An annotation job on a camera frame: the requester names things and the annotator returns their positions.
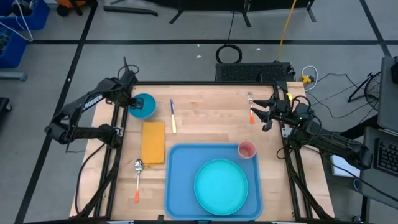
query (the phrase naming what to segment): gray floor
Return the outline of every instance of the gray floor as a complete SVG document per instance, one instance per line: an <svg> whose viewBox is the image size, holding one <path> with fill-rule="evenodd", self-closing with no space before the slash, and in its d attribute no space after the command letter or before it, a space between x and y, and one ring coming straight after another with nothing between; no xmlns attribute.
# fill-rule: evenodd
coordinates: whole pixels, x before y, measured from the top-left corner
<svg viewBox="0 0 398 224"><path fill-rule="evenodd" d="M385 40L398 40L398 19L394 0L366 1ZM128 6L155 9L159 17L104 12L96 10L88 33L88 40L187 40L227 39L232 13L184 12L170 25L176 10L141 1L127 1ZM44 30L34 31L36 40L79 40L89 9L79 17L71 13L60 17L52 7ZM292 17L286 39L289 40L377 40L361 7L355 0L317 0L313 5L317 23L312 23L307 12L297 9ZM288 10L249 13L252 28L247 28L241 14L234 18L231 39L277 40L283 30ZM139 66L140 80L214 80L215 52L220 45L85 45L80 56L68 95L71 102L95 87L104 77L116 75L125 56L129 63ZM238 45L243 51L243 62L271 62L275 60L278 45ZM0 81L0 96L12 100L14 110L0 129L0 217L1 223L13 223L24 196L36 159L41 150L44 132L58 102L65 77L70 69L77 45L28 45L18 68L28 74L25 82ZM388 46L392 55L398 55L398 46ZM347 73L355 82L366 78L369 72L378 72L384 56L379 45L285 45L281 61L291 62L299 74L306 65L318 68L319 76ZM221 58L236 60L236 53L226 49ZM319 100L339 92L351 83L345 77L329 76L310 93ZM354 88L325 100L333 116L343 116L365 105L364 99L347 103ZM370 111L365 106L353 114L331 118L322 105L314 109L325 128L342 131L358 124ZM94 109L82 117L80 124L89 126ZM76 141L71 150L85 148L85 141ZM75 191L76 177L83 154L65 154L65 147L53 142L44 164L25 222L67 218ZM329 183L335 215L349 220L361 208L360 194ZM371 202L370 222L396 223L396 210Z"/></svg>

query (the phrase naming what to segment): blue bin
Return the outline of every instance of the blue bin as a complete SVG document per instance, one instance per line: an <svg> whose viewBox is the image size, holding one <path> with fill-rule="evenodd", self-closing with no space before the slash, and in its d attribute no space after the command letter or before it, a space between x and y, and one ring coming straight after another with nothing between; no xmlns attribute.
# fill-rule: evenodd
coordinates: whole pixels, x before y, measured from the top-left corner
<svg viewBox="0 0 398 224"><path fill-rule="evenodd" d="M26 40L18 36L12 31L6 48L0 55L0 68L15 68L18 67L19 62L25 52Z"/></svg>
<svg viewBox="0 0 398 224"><path fill-rule="evenodd" d="M24 20L21 16L8 16L12 11L12 4L14 0L0 0L0 22L3 24L12 27L15 30L23 30L17 23L16 18L19 24L25 27ZM30 30L39 30L43 29L45 25L45 21L49 16L50 8L44 2L44 0L37 0L37 3L33 9L33 12L29 16L25 16L26 24L28 25Z"/></svg>

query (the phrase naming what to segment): yellow cable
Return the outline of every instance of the yellow cable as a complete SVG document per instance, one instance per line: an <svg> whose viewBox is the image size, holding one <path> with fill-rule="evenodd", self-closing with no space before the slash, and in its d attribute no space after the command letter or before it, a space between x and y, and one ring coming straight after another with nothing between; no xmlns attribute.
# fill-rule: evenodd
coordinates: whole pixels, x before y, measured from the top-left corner
<svg viewBox="0 0 398 224"><path fill-rule="evenodd" d="M286 23L285 23L284 32L283 32L282 38L280 40L278 57L276 58L276 60L278 62L279 62L279 59L280 59L280 55L282 55L282 46L283 46L283 43L284 43L285 33L286 33L286 30L287 30L287 26L289 25L290 17L292 17L293 9L294 9L294 6L296 5L296 2L297 2L297 0L293 1L292 8L290 9L289 16L287 17L287 20L286 20Z"/></svg>

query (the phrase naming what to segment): spoon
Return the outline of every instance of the spoon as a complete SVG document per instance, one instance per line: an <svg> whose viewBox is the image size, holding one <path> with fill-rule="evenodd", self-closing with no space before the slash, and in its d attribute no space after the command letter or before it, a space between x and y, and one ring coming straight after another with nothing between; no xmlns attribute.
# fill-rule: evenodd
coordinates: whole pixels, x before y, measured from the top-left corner
<svg viewBox="0 0 398 224"><path fill-rule="evenodd" d="M138 173L137 175L137 190L136 190L136 196L134 197L134 202L138 203L139 202L139 174L144 168L144 164L142 163L142 160L137 159L136 163L134 164L134 167L136 168L136 171Z"/></svg>

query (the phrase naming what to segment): fork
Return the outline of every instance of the fork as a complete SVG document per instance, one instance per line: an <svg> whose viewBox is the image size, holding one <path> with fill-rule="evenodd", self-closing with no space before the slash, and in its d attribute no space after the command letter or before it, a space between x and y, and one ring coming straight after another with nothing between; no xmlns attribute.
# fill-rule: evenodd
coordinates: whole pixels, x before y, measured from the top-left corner
<svg viewBox="0 0 398 224"><path fill-rule="evenodd" d="M248 100L250 103L250 123L254 124L254 115L253 115L253 111L251 110L251 108L253 107L253 91L249 91L248 92Z"/></svg>

